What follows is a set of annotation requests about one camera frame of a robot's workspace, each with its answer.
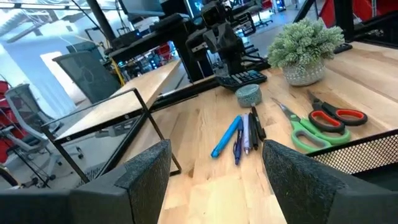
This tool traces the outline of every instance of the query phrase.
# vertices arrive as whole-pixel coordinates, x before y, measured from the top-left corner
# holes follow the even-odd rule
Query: green tape roll
[[[257,105],[262,101],[260,86],[257,84],[243,86],[236,90],[235,95],[243,108],[249,108],[252,104]]]

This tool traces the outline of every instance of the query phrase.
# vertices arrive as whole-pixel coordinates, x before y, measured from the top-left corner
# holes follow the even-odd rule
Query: green scissors
[[[299,118],[295,113],[291,112],[285,105],[272,98],[272,100],[277,103],[282,111],[285,113],[286,117],[290,119],[290,123],[292,123],[293,132],[292,132],[292,140],[293,144],[301,148],[307,152],[315,152],[320,149],[326,149],[332,145],[339,145],[349,142],[351,138],[351,133],[345,129],[344,133],[338,137],[331,137],[323,134],[319,131],[309,120]],[[299,137],[304,136],[310,142],[318,147],[312,147],[308,144],[302,142]]]

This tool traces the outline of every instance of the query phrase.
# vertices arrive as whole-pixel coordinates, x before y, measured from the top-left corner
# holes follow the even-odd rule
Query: scissors
[[[315,152],[320,149],[326,149],[332,145],[344,144],[346,142],[349,142],[351,133],[348,130],[345,130],[344,134],[338,137],[327,136],[319,131],[309,120],[299,118],[295,113],[293,113],[285,105],[283,105],[276,99],[272,98],[272,100],[274,100],[274,102],[280,106],[286,117],[290,119],[290,123],[293,127],[292,140],[293,144],[297,148],[301,148],[307,152]],[[299,139],[300,136],[306,137],[310,142],[318,147],[313,147],[305,144]]]
[[[314,109],[308,115],[308,118],[311,123],[321,131],[342,133],[346,125],[359,126],[368,121],[368,116],[360,111],[336,108],[327,102],[322,102],[309,90],[308,95],[312,102],[312,108]],[[330,125],[317,121],[317,117],[323,118]]]

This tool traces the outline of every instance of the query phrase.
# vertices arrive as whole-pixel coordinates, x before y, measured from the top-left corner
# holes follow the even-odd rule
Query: wooden desk
[[[117,95],[132,88],[137,88],[147,107],[150,108],[165,84],[169,82],[172,75],[175,73],[175,69],[178,68],[180,63],[181,60],[175,60],[156,70],[150,71],[143,76],[134,78],[127,82],[113,95]],[[132,91],[128,92],[98,105],[71,128],[59,135],[57,139],[62,139],[71,134],[79,133],[80,131],[141,108],[142,107],[135,94]]]
[[[352,140],[398,127],[398,51],[361,43],[353,47],[327,62],[325,79],[308,87],[289,86],[280,70],[264,71],[268,81],[261,85],[263,102],[257,110],[268,139],[294,148],[289,120],[271,97],[308,116],[307,90],[335,106],[368,114],[364,126],[348,127]],[[239,167],[234,165],[233,141],[218,159],[210,157],[236,115],[248,112],[233,93],[219,87],[153,114],[183,169],[169,180],[159,223],[285,223],[261,150],[243,155]],[[155,136],[147,122],[122,161],[157,142]]]

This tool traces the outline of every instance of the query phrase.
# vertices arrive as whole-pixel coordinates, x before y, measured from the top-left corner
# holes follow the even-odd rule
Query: red scissor handle
[[[319,120],[317,120],[317,118],[323,119],[328,124],[319,122]],[[325,113],[322,110],[312,111],[309,114],[308,119],[320,131],[326,131],[326,132],[331,132],[331,133],[340,133],[340,132],[344,131],[344,129],[345,129],[345,125],[341,121],[338,121],[338,120],[332,118],[330,115],[328,115],[327,113]]]
[[[368,116],[357,110],[335,108],[326,102],[322,108],[347,126],[359,126],[368,121]]]
[[[357,110],[338,109],[335,116],[348,126],[359,126],[368,121],[368,116]]]

